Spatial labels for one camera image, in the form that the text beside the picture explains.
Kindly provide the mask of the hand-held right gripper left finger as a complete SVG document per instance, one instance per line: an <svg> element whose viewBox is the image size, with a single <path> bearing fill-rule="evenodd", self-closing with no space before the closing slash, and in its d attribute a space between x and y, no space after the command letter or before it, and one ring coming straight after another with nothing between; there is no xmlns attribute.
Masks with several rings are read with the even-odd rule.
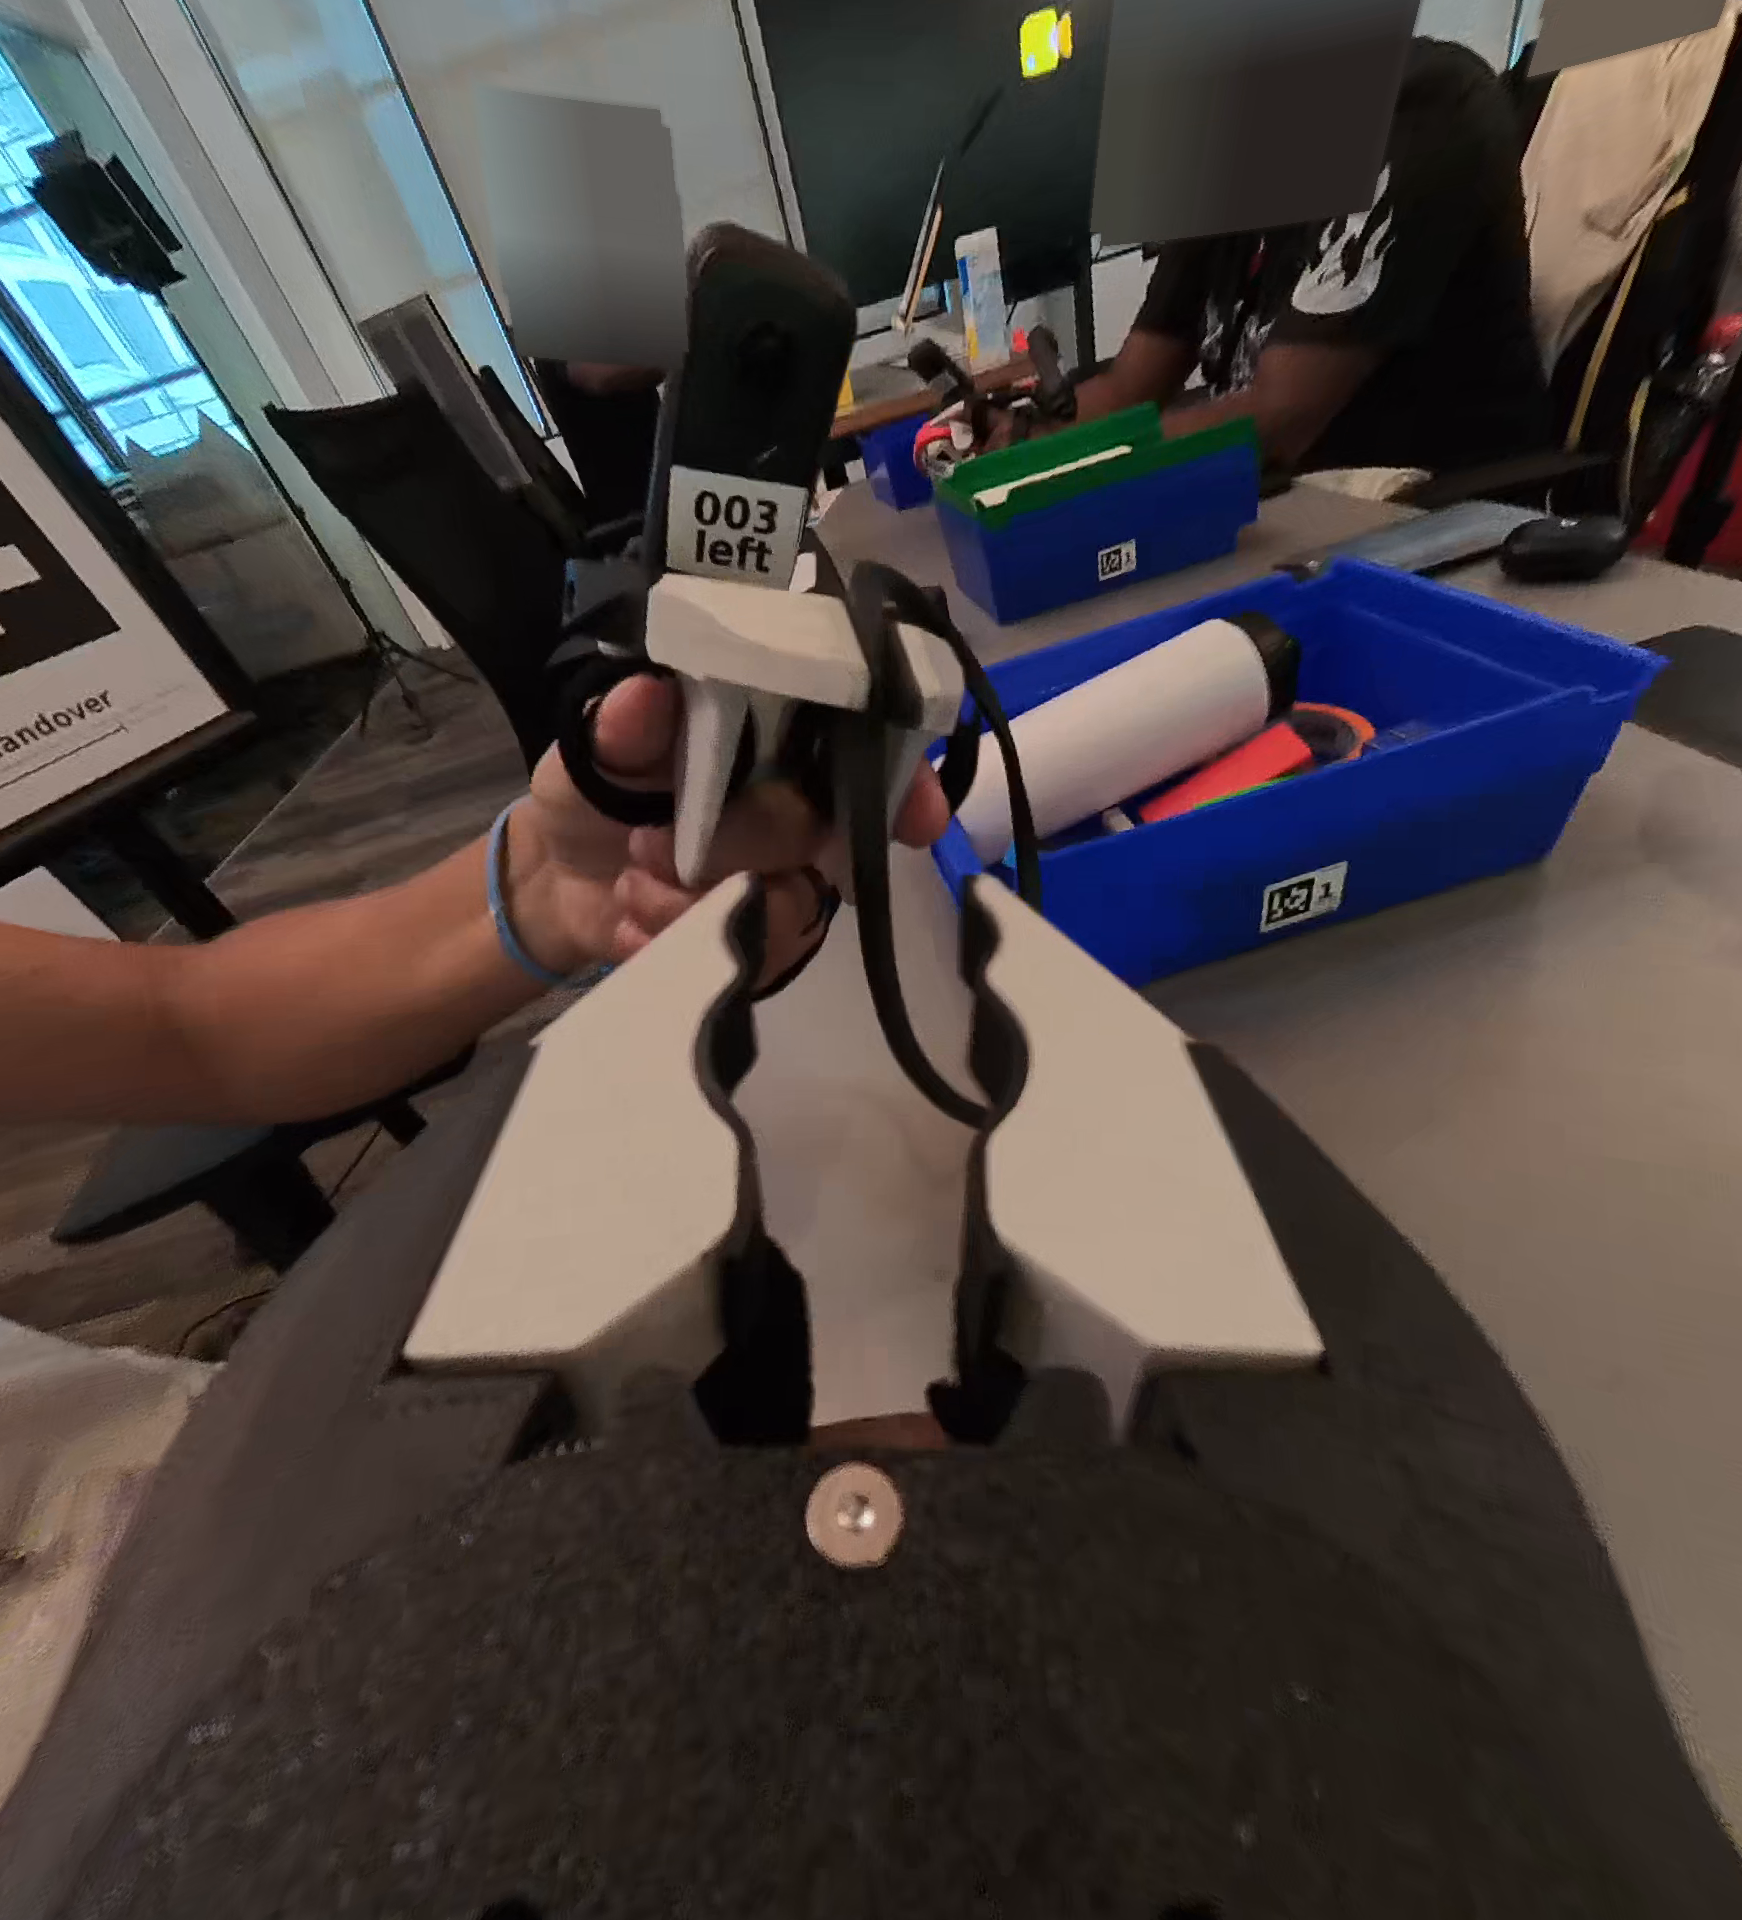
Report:
<svg viewBox="0 0 1742 1920"><path fill-rule="evenodd" d="M657 1370L722 1440L811 1435L808 1300L735 1107L764 936L762 883L724 882L544 1030L403 1336L409 1368L542 1375L583 1436Z"/></svg>

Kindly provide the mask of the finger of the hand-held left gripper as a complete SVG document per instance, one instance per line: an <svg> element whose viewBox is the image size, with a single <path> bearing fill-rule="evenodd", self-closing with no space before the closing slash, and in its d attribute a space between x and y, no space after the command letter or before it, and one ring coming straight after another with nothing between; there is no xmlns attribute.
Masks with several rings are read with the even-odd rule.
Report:
<svg viewBox="0 0 1742 1920"><path fill-rule="evenodd" d="M951 641L908 618L894 624L894 637L899 651L904 700L890 767L912 770L936 741L950 737L957 727L965 674Z"/></svg>
<svg viewBox="0 0 1742 1920"><path fill-rule="evenodd" d="M667 575L646 598L646 657L694 683L860 713L869 667L837 598Z"/></svg>

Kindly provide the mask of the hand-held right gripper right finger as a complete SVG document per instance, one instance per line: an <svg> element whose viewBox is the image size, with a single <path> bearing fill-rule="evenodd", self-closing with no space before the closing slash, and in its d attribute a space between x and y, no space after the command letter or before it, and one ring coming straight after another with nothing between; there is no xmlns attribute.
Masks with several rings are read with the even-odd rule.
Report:
<svg viewBox="0 0 1742 1920"><path fill-rule="evenodd" d="M1186 1372L1316 1372L1324 1341L1191 1040L992 878L963 886L978 1118L931 1414L989 1444L1035 1375L1114 1430Z"/></svg>

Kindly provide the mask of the blue plastic bin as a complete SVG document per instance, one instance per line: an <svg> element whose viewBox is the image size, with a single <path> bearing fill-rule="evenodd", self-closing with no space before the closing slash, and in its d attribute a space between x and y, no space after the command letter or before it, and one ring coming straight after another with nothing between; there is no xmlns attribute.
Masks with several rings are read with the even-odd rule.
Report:
<svg viewBox="0 0 1742 1920"><path fill-rule="evenodd" d="M1296 637L1296 694L1375 727L1356 759L1039 855L1051 926L1130 987L1550 857L1665 661L1392 568L1275 573L989 671L1022 714L1205 618Z"/></svg>
<svg viewBox="0 0 1742 1920"><path fill-rule="evenodd" d="M1027 488L989 510L936 486L933 506L959 593L1008 626L1057 613L1239 550L1258 515L1261 469L1247 442L1193 459L1087 474Z"/></svg>

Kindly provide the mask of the person's left forearm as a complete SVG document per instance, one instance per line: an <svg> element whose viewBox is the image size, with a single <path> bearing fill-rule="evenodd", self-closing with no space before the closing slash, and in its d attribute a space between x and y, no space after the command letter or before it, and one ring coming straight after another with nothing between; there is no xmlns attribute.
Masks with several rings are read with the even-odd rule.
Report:
<svg viewBox="0 0 1742 1920"><path fill-rule="evenodd" d="M200 946L0 926L0 1122L323 1118L402 1089L537 991L475 862Z"/></svg>

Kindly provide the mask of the person's left hand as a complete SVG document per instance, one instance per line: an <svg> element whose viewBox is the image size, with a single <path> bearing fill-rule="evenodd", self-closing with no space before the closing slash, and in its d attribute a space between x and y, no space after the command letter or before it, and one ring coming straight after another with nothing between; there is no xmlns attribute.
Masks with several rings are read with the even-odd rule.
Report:
<svg viewBox="0 0 1742 1920"><path fill-rule="evenodd" d="M632 676L586 717L586 742L603 775L668 803L683 742L674 683ZM930 767L919 769L888 829L899 846L930 849L950 806ZM792 980L829 938L837 902L853 893L843 816L826 821L792 784L762 780L727 804L703 886L678 879L673 827L608 821L569 778L559 746L529 775L527 797L508 816L502 886L523 952L544 971L574 977L631 962L729 878L762 888L764 958L758 993Z"/></svg>

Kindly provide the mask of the white bottle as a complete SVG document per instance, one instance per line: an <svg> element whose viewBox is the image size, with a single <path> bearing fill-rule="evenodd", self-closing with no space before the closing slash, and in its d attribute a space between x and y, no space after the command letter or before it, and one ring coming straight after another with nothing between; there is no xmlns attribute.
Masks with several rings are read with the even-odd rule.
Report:
<svg viewBox="0 0 1742 1920"><path fill-rule="evenodd" d="M1261 613L1210 618L1009 718L1038 840L1183 778L1291 710L1298 637Z"/></svg>

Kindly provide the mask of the white blue container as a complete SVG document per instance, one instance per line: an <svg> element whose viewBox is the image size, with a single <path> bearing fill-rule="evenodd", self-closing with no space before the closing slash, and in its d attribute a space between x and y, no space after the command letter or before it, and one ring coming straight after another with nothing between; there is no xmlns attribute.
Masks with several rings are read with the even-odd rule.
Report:
<svg viewBox="0 0 1742 1920"><path fill-rule="evenodd" d="M1013 349L998 230L983 228L961 236L954 260L965 361L972 373L1003 367Z"/></svg>

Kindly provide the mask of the black monitor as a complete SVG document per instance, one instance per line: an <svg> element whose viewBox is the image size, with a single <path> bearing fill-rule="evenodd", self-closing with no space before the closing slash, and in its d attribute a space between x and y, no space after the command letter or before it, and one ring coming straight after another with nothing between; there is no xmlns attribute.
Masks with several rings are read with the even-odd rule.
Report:
<svg viewBox="0 0 1742 1920"><path fill-rule="evenodd" d="M762 68L804 249L860 310L956 278L998 236L1008 301L1075 278L1114 26L1107 3L760 3Z"/></svg>

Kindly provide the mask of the blue wristband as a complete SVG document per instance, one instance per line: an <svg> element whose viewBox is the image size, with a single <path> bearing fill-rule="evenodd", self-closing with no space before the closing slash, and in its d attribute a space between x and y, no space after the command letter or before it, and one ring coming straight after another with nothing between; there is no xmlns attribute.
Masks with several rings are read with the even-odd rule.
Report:
<svg viewBox="0 0 1742 1920"><path fill-rule="evenodd" d="M510 965L545 993L559 991L581 991L596 986L614 971L614 965L608 962L596 962L581 967L571 973L559 973L542 965L523 946L518 936L512 918L512 905L508 896L508 878L505 878L505 859L508 859L508 829L512 827L513 814L522 808L523 799L518 797L508 803L497 816L493 819L486 842L483 842L483 893L489 924L493 926L495 940L500 944L502 956Z"/></svg>

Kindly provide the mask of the red flat block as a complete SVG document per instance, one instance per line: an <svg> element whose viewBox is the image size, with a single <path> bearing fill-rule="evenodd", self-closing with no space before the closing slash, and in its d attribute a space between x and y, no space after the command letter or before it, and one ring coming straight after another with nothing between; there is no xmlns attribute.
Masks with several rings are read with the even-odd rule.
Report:
<svg viewBox="0 0 1742 1920"><path fill-rule="evenodd" d="M1288 780L1314 763L1308 741L1291 723L1281 723L1213 759L1135 806L1142 824L1183 819L1205 806Z"/></svg>

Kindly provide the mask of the black office chair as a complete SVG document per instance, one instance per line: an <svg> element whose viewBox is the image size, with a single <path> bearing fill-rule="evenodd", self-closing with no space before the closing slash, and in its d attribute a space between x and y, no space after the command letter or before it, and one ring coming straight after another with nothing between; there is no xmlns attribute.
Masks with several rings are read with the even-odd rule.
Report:
<svg viewBox="0 0 1742 1920"><path fill-rule="evenodd" d="M423 392L333 409L267 405L313 486L464 652L527 767L554 744L548 662L568 552L497 488Z"/></svg>

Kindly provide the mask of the dark grey keyboard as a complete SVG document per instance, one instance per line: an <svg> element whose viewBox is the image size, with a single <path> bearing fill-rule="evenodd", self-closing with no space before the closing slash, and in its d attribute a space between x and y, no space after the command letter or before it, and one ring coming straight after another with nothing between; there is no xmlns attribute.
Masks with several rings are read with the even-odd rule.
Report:
<svg viewBox="0 0 1742 1920"><path fill-rule="evenodd" d="M1515 533L1544 518L1503 502L1459 502L1282 561L1276 571L1314 579L1330 565L1359 563L1431 579L1502 555Z"/></svg>

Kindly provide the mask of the black computer mouse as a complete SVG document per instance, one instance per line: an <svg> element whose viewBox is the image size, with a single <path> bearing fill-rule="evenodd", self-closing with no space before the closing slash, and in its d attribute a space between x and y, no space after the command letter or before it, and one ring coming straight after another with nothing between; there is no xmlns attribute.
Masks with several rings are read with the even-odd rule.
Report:
<svg viewBox="0 0 1742 1920"><path fill-rule="evenodd" d="M1522 586L1593 584L1626 561L1632 541L1618 515L1536 515L1511 531L1497 565Z"/></svg>

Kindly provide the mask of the black-framed marker sign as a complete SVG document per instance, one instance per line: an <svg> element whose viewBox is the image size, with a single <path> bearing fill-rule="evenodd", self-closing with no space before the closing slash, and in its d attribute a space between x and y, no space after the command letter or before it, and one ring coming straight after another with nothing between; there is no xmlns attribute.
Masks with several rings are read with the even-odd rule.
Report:
<svg viewBox="0 0 1742 1920"><path fill-rule="evenodd" d="M252 730L256 691L0 356L0 888Z"/></svg>

